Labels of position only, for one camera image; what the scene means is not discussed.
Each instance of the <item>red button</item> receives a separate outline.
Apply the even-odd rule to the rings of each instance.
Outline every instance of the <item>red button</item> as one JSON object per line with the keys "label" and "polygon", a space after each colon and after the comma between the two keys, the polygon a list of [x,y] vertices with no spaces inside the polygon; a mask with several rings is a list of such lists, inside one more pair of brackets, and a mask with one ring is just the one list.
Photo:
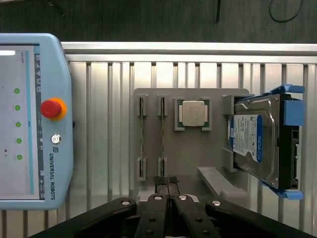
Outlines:
{"label": "red button", "polygon": [[55,118],[61,114],[61,105],[54,100],[46,100],[41,104],[41,113],[46,118]]}

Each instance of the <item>touchscreen display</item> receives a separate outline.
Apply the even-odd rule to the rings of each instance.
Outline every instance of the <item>touchscreen display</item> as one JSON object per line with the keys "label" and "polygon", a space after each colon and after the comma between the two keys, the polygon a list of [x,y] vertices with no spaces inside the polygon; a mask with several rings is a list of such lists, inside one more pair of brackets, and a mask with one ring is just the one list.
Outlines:
{"label": "touchscreen display", "polygon": [[40,46],[0,46],[0,200],[44,200]]}

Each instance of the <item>metal wall panel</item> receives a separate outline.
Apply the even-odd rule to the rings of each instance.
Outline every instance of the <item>metal wall panel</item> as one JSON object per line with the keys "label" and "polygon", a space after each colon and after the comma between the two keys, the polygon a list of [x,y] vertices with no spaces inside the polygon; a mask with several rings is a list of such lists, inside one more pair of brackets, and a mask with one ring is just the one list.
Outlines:
{"label": "metal wall panel", "polygon": [[108,63],[91,64],[89,88],[91,208],[108,201]]}
{"label": "metal wall panel", "polygon": [[133,113],[134,89],[243,87],[258,95],[282,82],[304,85],[307,89],[304,100],[308,111],[299,146],[302,155],[298,158],[301,170],[298,177],[305,199],[300,204],[278,200],[256,178],[249,176],[251,209],[317,235],[313,223],[317,215],[314,200],[317,190],[313,183],[317,171],[314,161],[317,149],[313,145],[317,139],[317,48],[312,53],[312,48],[305,46],[254,48],[254,44],[237,47],[191,43],[184,49],[172,45],[173,51],[172,43],[139,46],[135,43],[131,52],[120,48],[120,52],[115,51],[120,54],[111,54],[112,47],[118,44],[64,44],[72,70],[75,121],[74,173],[69,192],[58,210],[0,213],[0,238],[30,236],[109,200],[129,195],[134,188],[133,164],[129,160],[129,118]]}

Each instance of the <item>hard disk drive label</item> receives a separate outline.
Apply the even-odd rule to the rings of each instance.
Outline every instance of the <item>hard disk drive label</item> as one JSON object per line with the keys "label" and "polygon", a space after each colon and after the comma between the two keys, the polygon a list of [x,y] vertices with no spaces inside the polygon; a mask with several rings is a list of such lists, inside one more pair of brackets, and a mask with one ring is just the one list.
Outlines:
{"label": "hard disk drive label", "polygon": [[262,116],[235,115],[230,121],[230,142],[235,153],[249,154],[256,162],[262,161]]}

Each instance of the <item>dark floor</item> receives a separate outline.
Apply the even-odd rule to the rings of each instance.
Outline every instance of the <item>dark floor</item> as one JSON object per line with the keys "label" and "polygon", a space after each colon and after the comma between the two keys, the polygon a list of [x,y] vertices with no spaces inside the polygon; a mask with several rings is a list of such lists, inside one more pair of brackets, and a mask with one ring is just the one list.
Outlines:
{"label": "dark floor", "polygon": [[[301,0],[274,0],[272,13],[288,18]],[[270,19],[270,0],[48,0],[0,4],[1,32],[49,32],[62,41],[186,41],[317,43],[317,0],[303,0],[288,23]]]}

